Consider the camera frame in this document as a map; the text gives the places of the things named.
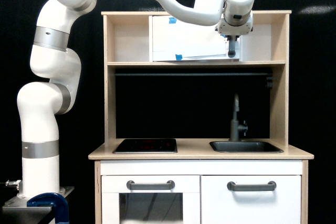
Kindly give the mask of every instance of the faucet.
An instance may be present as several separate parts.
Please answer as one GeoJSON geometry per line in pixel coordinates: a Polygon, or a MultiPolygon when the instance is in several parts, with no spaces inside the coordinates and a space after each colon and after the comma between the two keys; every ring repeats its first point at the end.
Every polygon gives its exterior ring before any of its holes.
{"type": "Polygon", "coordinates": [[[244,136],[246,136],[246,132],[248,130],[247,124],[244,121],[244,124],[239,124],[237,120],[237,112],[239,111],[239,97],[238,94],[235,94],[235,100],[233,103],[233,119],[231,120],[231,132],[229,141],[239,142],[241,141],[239,138],[239,133],[243,132],[244,136]]]}

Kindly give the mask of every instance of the stovetop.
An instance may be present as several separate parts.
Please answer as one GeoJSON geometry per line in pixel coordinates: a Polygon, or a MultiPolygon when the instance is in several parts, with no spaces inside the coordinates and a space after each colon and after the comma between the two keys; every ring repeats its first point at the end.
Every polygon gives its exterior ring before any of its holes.
{"type": "Polygon", "coordinates": [[[134,153],[177,153],[173,138],[130,138],[125,139],[113,151],[114,154],[134,153]]]}

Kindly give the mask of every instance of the gray sink basin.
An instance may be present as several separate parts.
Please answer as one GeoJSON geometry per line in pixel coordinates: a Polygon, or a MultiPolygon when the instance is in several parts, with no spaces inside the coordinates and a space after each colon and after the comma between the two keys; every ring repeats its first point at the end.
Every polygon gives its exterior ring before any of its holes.
{"type": "Polygon", "coordinates": [[[210,142],[212,149],[224,153],[282,153],[283,150],[266,142],[210,142]]]}

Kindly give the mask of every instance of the oven window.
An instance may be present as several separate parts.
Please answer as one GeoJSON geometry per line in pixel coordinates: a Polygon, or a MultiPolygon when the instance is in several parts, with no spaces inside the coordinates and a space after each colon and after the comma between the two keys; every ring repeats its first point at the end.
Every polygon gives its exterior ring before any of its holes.
{"type": "Polygon", "coordinates": [[[119,194],[120,223],[183,223],[182,198],[182,193],[119,194]]]}

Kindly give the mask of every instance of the wooden shelf frame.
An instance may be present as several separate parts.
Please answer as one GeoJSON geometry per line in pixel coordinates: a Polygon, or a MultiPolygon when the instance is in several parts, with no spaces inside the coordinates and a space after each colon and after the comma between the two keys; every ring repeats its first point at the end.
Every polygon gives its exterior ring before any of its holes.
{"type": "Polygon", "coordinates": [[[102,12],[104,21],[105,144],[116,141],[115,76],[120,68],[271,68],[270,140],[288,147],[289,15],[290,10],[254,11],[255,36],[243,61],[150,62],[153,16],[166,12],[102,12]],[[268,34],[258,33],[265,27],[268,34]],[[269,47],[263,59],[259,49],[269,47]]]}

